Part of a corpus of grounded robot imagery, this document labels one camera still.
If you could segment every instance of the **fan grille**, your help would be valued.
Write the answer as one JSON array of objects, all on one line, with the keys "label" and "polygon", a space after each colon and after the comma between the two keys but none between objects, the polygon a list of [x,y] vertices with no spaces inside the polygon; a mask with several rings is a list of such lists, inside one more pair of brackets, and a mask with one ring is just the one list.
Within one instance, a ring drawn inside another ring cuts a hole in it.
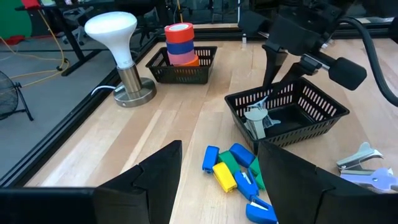
[{"label": "fan grille", "polygon": [[7,118],[18,106],[18,93],[10,78],[0,71],[0,119]]}]

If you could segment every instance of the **gray carpet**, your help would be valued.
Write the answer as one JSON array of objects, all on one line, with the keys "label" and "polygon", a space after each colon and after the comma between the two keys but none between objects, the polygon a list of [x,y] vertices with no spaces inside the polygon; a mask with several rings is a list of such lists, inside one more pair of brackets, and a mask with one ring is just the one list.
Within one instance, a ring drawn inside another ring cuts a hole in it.
[{"label": "gray carpet", "polygon": [[[137,35],[132,38],[131,47],[138,47],[139,37]],[[70,45],[61,45],[63,49],[70,49]],[[58,49],[52,39],[22,42],[18,48],[20,50]],[[105,49],[103,45],[94,40],[88,40],[83,48]],[[6,50],[5,46],[0,45],[0,50]],[[22,54],[32,54],[43,58],[60,58],[60,52],[24,52]],[[65,57],[69,59],[71,65],[77,61],[74,52],[65,52]],[[58,63],[58,61],[39,60],[12,53],[0,53],[0,71],[9,77],[53,70],[59,65]],[[59,75],[22,88],[22,94],[35,120],[29,121],[25,113],[17,113],[0,121],[0,179],[61,122],[115,66],[110,51],[106,50],[100,52],[67,77]],[[25,85],[51,74],[53,73],[32,75],[13,81]],[[22,109],[22,107],[22,103],[19,102],[18,109]]]}]

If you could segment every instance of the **stack of tape rolls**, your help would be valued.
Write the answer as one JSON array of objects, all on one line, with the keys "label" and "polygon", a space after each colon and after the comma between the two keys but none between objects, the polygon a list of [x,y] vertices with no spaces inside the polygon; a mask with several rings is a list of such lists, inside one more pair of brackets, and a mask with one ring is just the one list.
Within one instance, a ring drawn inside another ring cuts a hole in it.
[{"label": "stack of tape rolls", "polygon": [[164,30],[170,63],[174,66],[199,66],[199,58],[193,49],[193,25],[182,22]]}]

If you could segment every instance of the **electric fan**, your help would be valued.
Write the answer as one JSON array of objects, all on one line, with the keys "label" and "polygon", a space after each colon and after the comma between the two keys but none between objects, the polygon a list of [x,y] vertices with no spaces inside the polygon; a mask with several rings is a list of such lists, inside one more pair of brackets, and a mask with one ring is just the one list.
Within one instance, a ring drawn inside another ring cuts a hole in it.
[{"label": "electric fan", "polygon": [[[0,71],[0,120],[6,119],[14,113],[26,112],[28,118],[33,121],[33,117],[19,88],[21,88],[20,83],[13,83],[6,74]],[[24,109],[22,110],[17,110],[19,96],[24,104]]]}]

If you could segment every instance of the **lamp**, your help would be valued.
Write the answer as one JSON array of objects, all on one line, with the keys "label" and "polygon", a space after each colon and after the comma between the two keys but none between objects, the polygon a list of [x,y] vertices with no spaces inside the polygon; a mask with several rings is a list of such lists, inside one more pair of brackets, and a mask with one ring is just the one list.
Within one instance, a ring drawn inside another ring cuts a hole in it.
[{"label": "lamp", "polygon": [[133,107],[147,103],[156,95],[155,83],[140,78],[130,53],[130,38],[137,27],[137,19],[128,12],[107,12],[92,17],[85,31],[92,39],[104,44],[112,53],[122,83],[114,90],[119,106]]}]

